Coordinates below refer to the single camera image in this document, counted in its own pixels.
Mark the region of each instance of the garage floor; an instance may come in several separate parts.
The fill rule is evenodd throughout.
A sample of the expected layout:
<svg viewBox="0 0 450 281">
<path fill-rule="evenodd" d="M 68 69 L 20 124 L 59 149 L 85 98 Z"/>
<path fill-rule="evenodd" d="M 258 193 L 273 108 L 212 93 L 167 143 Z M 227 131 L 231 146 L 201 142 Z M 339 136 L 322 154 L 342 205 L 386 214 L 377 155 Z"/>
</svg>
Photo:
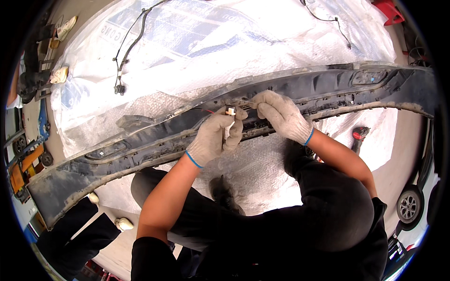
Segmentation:
<svg viewBox="0 0 450 281">
<path fill-rule="evenodd" d="M 76 31 L 82 27 L 92 15 L 111 2 L 111 0 L 60 0 L 57 2 L 54 6 L 52 15 L 50 16 L 51 23 L 64 22 L 75 15 L 78 16 L 78 21 L 72 31 L 68 34 L 66 40 L 53 52 L 52 58 L 58 59 Z M 401 25 L 387 27 L 387 30 L 391 35 L 394 49 L 396 50 L 397 59 L 395 62 L 407 65 L 406 56 L 401 52 L 402 49 L 405 49 Z M 45 145 L 52 154 L 54 162 L 57 163 L 65 158 L 63 146 L 56 130 L 49 98 L 46 99 L 46 104 L 51 128 L 50 137 Z M 34 101 L 25 105 L 23 108 L 26 135 L 30 140 L 37 136 L 36 124 L 38 111 L 39 103 Z M 419 132 L 421 128 L 421 116 L 419 114 L 404 110 L 398 111 L 397 114 L 396 134 L 391 159 L 385 165 L 373 172 L 378 195 L 380 199 L 388 205 L 388 209 L 384 216 L 385 228 L 388 236 L 394 232 L 398 222 L 395 204 L 402 188 L 410 177 L 414 160 L 417 156 L 417 146 L 420 140 Z M 137 225 L 139 219 L 139 216 L 136 214 L 100 206 L 99 213 L 94 216 L 92 220 L 100 215 L 102 211 L 111 219 L 127 217 L 135 225 Z M 100 254 L 94 258 L 94 261 L 123 280 L 130 280 L 131 248 L 135 236 L 136 228 L 123 232 L 113 243 L 100 251 Z"/>
</svg>

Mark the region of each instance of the gloved hand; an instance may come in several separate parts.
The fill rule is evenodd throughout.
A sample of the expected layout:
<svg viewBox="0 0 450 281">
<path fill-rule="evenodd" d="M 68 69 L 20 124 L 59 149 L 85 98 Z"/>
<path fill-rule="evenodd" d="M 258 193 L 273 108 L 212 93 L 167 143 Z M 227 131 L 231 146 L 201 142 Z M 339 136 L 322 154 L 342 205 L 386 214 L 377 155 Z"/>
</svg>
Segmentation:
<svg viewBox="0 0 450 281">
<path fill-rule="evenodd" d="M 234 150 L 242 139 L 242 120 L 248 114 L 237 108 L 236 120 L 229 130 L 229 137 L 222 146 L 224 129 L 233 123 L 233 118 L 225 115 L 225 107 L 211 115 L 198 129 L 195 140 L 186 148 L 186 154 L 194 164 L 203 168 L 206 163 L 219 157 L 223 150 Z"/>
<path fill-rule="evenodd" d="M 294 102 L 274 91 L 265 90 L 253 97 L 251 107 L 260 119 L 269 120 L 275 131 L 301 145 L 306 145 L 313 133 L 311 120 L 305 120 Z"/>
</svg>

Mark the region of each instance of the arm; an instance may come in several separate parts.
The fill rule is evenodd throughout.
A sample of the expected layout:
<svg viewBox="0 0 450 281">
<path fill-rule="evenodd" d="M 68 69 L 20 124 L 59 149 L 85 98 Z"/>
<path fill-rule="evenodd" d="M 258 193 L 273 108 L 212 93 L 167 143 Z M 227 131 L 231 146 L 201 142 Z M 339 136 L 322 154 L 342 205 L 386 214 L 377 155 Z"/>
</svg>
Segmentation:
<svg viewBox="0 0 450 281">
<path fill-rule="evenodd" d="M 6 101 L 6 106 L 10 106 L 13 101 L 17 98 L 17 81 L 19 80 L 19 66 L 20 62 L 17 64 L 16 70 L 14 71 L 13 80 L 11 82 L 11 88 L 9 90 L 8 100 Z"/>
<path fill-rule="evenodd" d="M 152 236 L 167 243 L 167 232 L 178 219 L 198 173 L 200 168 L 184 154 L 145 200 L 137 238 Z"/>
<path fill-rule="evenodd" d="M 377 196 L 374 178 L 367 165 L 351 149 L 314 129 L 310 120 L 300 113 L 294 102 L 266 90 L 253 97 L 252 107 L 261 119 L 267 117 L 281 136 L 311 148 L 327 165 L 360 180 L 372 198 Z"/>
<path fill-rule="evenodd" d="M 361 181 L 369 191 L 370 198 L 377 197 L 372 172 L 364 161 L 351 149 L 316 129 L 307 145 L 327 165 L 343 172 L 349 177 Z"/>
<path fill-rule="evenodd" d="M 220 156 L 223 150 L 233 150 L 242 138 L 242 119 L 247 113 L 238 109 L 230 136 L 223 143 L 223 130 L 233 122 L 225 115 L 225 107 L 210 116 L 198 130 L 186 153 L 162 178 L 144 202 L 139 217 L 136 238 L 155 237 L 167 243 L 167 232 L 181 214 L 183 205 L 198 173 L 205 164 Z"/>
</svg>

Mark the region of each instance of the white shoe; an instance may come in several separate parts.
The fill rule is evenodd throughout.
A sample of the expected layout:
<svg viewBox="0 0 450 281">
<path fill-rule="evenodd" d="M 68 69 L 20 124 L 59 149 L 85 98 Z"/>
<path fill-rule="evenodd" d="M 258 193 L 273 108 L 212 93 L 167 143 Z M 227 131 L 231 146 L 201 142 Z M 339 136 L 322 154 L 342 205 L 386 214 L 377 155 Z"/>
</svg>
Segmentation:
<svg viewBox="0 0 450 281">
<path fill-rule="evenodd" d="M 58 84 L 64 83 L 67 79 L 67 74 L 69 73 L 69 67 L 62 67 L 53 72 L 53 78 L 50 79 L 50 83 Z"/>
<path fill-rule="evenodd" d="M 99 203 L 99 197 L 97 196 L 97 194 L 95 192 L 89 193 L 87 197 L 89 198 L 89 201 L 92 204 L 98 204 Z"/>
<path fill-rule="evenodd" d="M 77 22 L 78 17 L 74 16 L 70 20 L 66 21 L 63 26 L 58 27 L 56 34 L 58 35 L 58 41 L 63 42 L 64 39 L 66 39 L 67 34 L 69 31 L 75 26 L 75 23 Z"/>
<path fill-rule="evenodd" d="M 133 229 L 133 224 L 127 218 L 115 219 L 114 224 L 121 232 L 125 230 Z"/>
</svg>

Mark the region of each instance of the black shirt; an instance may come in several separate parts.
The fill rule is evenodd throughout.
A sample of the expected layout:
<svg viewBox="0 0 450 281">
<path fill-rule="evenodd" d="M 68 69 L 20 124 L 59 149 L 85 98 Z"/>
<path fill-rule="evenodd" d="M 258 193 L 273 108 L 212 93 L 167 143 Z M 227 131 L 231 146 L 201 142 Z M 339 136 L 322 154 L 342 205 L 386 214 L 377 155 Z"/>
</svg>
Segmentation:
<svg viewBox="0 0 450 281">
<path fill-rule="evenodd" d="M 344 277 L 350 280 L 380 280 L 387 261 L 387 236 L 383 215 L 387 205 L 372 199 L 374 219 L 367 237 L 342 252 L 322 252 L 285 241 L 285 247 L 271 247 L 270 239 L 258 245 L 258 263 L 249 260 L 241 246 L 213 244 L 201 256 L 195 279 L 275 280 Z M 142 237 L 133 244 L 131 280 L 177 280 L 181 273 L 169 247 L 154 237 Z"/>
</svg>

